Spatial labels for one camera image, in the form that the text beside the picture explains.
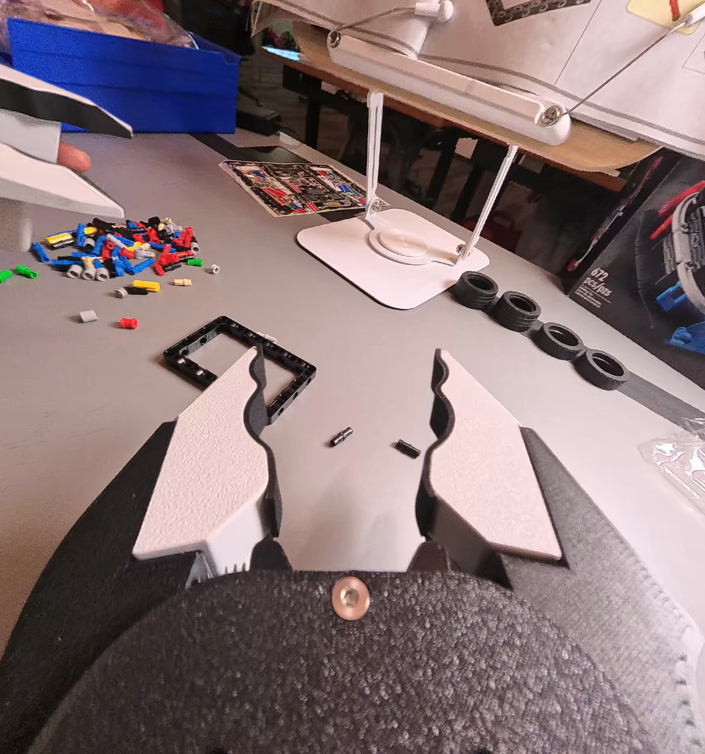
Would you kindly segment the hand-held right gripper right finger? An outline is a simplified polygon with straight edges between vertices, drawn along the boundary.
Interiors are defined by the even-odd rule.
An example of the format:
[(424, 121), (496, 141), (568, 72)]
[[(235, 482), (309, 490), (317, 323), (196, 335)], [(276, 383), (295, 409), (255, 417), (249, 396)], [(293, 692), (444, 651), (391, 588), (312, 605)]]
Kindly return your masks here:
[(434, 441), (416, 493), (420, 534), (466, 574), (503, 576), (503, 557), (562, 566), (518, 420), (443, 348), (434, 353), (432, 392)]

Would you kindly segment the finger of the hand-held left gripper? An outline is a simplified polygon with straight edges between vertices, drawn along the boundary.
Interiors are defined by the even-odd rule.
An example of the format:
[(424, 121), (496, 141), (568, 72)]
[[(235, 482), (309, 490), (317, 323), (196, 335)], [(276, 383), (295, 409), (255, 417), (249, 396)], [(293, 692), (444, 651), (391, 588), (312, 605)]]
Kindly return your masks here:
[(0, 63), (0, 144), (56, 164), (62, 127), (131, 138), (131, 127), (96, 103)]
[(28, 250), (29, 206), (122, 220), (124, 208), (68, 167), (30, 157), (0, 143), (0, 248)]

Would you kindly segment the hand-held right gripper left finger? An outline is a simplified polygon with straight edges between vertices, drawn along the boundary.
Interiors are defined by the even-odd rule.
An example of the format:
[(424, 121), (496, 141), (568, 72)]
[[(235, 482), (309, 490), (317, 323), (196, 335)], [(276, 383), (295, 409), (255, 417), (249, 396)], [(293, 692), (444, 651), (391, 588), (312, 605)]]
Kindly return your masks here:
[(277, 538), (282, 496), (268, 424), (265, 361), (249, 348), (174, 423), (132, 555), (196, 552), (207, 573), (249, 569), (253, 548)]

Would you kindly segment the black lego frame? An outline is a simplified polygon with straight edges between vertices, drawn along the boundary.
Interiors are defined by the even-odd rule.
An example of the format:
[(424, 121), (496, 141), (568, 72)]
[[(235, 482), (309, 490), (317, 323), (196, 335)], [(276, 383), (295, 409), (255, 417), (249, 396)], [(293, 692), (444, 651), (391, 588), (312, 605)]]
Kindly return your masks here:
[(262, 339), (256, 330), (237, 321), (220, 316), (207, 325), (188, 335), (163, 353), (168, 367), (201, 389), (209, 388), (217, 380), (216, 374), (197, 364), (192, 355), (216, 337), (224, 335), (246, 348), (259, 347), (265, 361), (282, 367), (293, 376), (292, 382), (284, 388), (271, 403), (266, 404), (267, 421), (274, 424), (288, 407), (306, 390), (317, 376), (317, 368), (310, 362), (288, 351), (280, 344)]

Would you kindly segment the pile of colourful lego pieces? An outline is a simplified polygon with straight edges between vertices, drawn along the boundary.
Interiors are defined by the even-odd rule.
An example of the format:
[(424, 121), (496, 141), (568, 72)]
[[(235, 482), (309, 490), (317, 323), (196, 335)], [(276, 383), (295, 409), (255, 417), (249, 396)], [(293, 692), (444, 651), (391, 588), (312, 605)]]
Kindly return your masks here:
[(144, 272), (162, 277), (201, 257), (195, 230), (169, 217), (119, 222), (94, 219), (32, 242), (29, 253), (67, 278), (126, 280)]

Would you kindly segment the race car lego box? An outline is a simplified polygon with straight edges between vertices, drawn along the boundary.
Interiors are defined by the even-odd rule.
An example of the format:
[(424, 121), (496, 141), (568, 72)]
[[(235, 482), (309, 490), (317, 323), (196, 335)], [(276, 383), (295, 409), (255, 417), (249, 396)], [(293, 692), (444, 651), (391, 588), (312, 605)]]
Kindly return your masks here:
[(563, 269), (567, 295), (705, 390), (705, 161), (634, 168)]

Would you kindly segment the person's left hand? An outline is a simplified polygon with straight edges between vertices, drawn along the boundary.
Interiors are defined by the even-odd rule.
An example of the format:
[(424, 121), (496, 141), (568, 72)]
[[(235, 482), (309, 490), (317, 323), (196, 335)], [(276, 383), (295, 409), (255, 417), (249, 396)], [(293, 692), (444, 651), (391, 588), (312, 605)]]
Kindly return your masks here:
[(92, 168), (92, 160), (86, 152), (63, 141), (59, 142), (57, 149), (57, 164), (80, 174)]

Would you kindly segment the plastic bag of parts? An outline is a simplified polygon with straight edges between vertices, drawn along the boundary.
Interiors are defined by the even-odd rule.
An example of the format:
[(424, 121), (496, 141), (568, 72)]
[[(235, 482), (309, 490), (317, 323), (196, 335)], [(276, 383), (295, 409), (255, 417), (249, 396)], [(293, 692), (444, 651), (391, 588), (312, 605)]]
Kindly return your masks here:
[(0, 48), (10, 51), (8, 22), (25, 20), (64, 29), (196, 49), (192, 35), (149, 1), (0, 1)]

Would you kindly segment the black rubber tyre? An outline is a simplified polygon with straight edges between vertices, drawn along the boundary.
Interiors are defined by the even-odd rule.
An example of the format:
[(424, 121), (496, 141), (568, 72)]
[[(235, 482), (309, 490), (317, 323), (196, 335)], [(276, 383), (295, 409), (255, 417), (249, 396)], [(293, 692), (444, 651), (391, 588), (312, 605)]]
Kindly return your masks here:
[(541, 351), (559, 361), (574, 362), (585, 351), (580, 336), (558, 323), (541, 324), (533, 332), (531, 339)]
[(466, 271), (450, 288), (450, 294), (461, 306), (488, 311), (498, 295), (498, 285), (479, 271)]
[(504, 292), (490, 312), (502, 327), (516, 333), (527, 333), (542, 313), (540, 305), (524, 293), (514, 290)]
[(630, 379), (630, 372), (619, 360), (595, 348), (586, 348), (573, 366), (585, 382), (604, 391), (619, 390)]

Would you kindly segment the clear plastic bag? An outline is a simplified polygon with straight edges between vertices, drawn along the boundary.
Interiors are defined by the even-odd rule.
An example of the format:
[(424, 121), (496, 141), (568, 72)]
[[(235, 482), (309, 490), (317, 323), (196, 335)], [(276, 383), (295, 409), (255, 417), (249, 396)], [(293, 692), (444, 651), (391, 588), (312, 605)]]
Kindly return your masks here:
[(705, 516), (705, 416), (681, 419), (678, 425), (675, 433), (647, 440), (638, 451)]

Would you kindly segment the white booklet stand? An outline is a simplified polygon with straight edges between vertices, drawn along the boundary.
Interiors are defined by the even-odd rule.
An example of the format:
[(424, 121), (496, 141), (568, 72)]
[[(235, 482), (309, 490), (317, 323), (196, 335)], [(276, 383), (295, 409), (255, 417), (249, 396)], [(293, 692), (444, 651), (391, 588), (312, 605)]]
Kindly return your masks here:
[[(430, 221), (418, 220), (412, 212), (380, 210), (377, 207), (379, 140), (383, 120), (381, 84), (393, 84), (369, 78), (375, 80), (377, 85), (368, 85), (367, 95), (370, 151), (366, 167), (365, 214), (357, 220), (343, 221), (330, 231), (302, 231), (298, 240), (317, 259), (328, 263), (378, 302), (397, 309), (410, 309), (450, 287), (462, 272), (482, 269), (488, 264), (488, 259), (483, 252), (477, 250), (479, 229), (474, 230), (469, 242), (461, 243), (457, 237), (439, 230)], [(438, 105), (428, 99), (424, 100)], [(446, 106), (441, 107), (460, 113)], [(523, 137), (498, 128), (504, 132), (502, 139), (509, 145), (508, 154), (489, 194), (479, 228), (496, 200), (498, 189), (505, 181), (520, 147), (520, 138)], [(550, 147), (572, 146), (573, 129), (568, 141), (560, 146)]]

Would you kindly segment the colourful sticker sheet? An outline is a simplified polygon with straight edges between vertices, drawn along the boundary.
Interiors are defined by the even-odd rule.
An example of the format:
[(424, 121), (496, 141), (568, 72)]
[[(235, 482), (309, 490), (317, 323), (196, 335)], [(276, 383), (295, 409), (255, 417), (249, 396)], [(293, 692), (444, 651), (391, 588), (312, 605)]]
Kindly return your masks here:
[(366, 208), (365, 187), (331, 165), (226, 159), (219, 167), (272, 217)]

